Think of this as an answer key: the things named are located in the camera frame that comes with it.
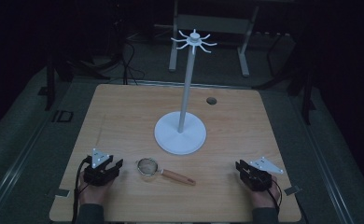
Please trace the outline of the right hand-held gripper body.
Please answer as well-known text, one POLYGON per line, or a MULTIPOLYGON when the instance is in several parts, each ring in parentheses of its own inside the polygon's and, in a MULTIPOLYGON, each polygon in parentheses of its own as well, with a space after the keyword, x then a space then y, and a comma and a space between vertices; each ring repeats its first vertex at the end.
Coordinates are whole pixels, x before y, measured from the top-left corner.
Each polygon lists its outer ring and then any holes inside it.
POLYGON ((279 168, 265 157, 250 161, 245 167, 245 182, 253 191, 264 191, 272 186, 272 174, 282 174, 279 168))

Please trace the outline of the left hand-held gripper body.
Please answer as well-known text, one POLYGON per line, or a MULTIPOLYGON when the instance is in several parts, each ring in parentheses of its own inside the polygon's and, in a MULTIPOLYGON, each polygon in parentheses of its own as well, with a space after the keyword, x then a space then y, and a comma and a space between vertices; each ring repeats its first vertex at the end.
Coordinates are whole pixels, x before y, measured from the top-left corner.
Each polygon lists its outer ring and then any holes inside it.
POLYGON ((89 165, 84 170, 84 181, 93 186, 103 186, 109 182, 108 171, 104 170, 104 163, 108 155, 94 148, 88 157, 89 165))

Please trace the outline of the mesh strainer with wooden handle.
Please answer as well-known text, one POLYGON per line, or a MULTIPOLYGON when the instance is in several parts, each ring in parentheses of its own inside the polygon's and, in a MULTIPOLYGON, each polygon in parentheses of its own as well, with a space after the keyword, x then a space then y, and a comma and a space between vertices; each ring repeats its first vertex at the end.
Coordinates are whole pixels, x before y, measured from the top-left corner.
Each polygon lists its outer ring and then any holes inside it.
POLYGON ((163 175, 165 177, 168 177, 170 179, 173 179, 174 181, 180 182, 180 183, 184 183, 187 185, 191 185, 191 186, 195 186, 196 185, 196 181, 178 174, 176 172, 167 170, 167 169, 161 169, 158 165, 158 163, 151 159, 151 158, 143 158, 141 160, 139 160, 136 163, 137 166, 137 170, 139 171, 140 174, 145 175, 145 176, 152 176, 154 174, 160 174, 163 175))

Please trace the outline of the white hook stand rack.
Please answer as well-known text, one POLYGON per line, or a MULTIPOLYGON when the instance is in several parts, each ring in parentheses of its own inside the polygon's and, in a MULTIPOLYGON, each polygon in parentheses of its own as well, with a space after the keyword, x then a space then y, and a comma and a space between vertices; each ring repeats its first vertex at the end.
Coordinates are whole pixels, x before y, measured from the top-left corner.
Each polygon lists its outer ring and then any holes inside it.
POLYGON ((210 53, 205 46, 213 47, 217 43, 207 43, 209 35, 201 36, 195 29, 189 35, 179 31, 183 39, 172 37, 174 43, 183 43, 176 49, 189 48, 181 107, 179 111, 163 115, 156 123, 154 137, 158 145, 174 155, 188 155, 199 150, 206 140, 206 127, 196 115, 188 112, 190 86, 193 76, 196 51, 201 49, 210 53))

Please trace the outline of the person's left hand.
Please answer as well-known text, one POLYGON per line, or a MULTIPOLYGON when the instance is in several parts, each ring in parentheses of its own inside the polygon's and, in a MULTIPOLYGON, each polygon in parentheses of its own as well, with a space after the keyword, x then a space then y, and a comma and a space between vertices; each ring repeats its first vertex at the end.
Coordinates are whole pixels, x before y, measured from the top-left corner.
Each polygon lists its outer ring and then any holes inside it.
POLYGON ((84 174, 81 173, 78 185, 78 201, 83 204, 99 204, 103 205, 107 194, 111 189, 114 181, 110 181, 103 186, 89 185, 84 181, 84 174))

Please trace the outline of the person's right hand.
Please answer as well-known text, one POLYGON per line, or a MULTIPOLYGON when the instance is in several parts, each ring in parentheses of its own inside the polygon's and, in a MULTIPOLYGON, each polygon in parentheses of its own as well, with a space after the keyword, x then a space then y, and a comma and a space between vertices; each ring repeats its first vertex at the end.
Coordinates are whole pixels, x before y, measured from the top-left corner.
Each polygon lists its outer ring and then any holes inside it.
POLYGON ((256 208, 275 208, 280 200, 280 191, 277 187, 277 178, 272 176, 272 186, 269 191, 252 191, 247 189, 252 207, 256 208))

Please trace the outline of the dark metal stand leg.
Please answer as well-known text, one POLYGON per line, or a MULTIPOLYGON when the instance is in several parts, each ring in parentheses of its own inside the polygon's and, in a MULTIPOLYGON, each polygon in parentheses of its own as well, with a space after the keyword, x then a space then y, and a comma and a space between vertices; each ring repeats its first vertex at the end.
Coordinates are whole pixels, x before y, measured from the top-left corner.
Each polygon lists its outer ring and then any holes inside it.
POLYGON ((46 97, 45 110, 49 111, 55 100, 55 68, 52 54, 47 57, 46 85, 40 88, 38 94, 46 97))

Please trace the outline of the grey metal stand frame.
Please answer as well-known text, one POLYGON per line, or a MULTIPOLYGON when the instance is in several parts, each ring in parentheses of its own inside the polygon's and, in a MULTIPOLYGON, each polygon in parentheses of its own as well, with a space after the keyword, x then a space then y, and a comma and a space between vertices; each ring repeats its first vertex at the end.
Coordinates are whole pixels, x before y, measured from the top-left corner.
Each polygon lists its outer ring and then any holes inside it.
POLYGON ((205 32, 243 35, 244 42, 237 48, 240 69, 243 77, 250 75, 245 52, 253 33, 254 24, 259 14, 259 6, 251 7, 248 19, 181 14, 179 5, 182 0, 174 0, 173 34, 176 39, 182 30, 197 30, 205 32))

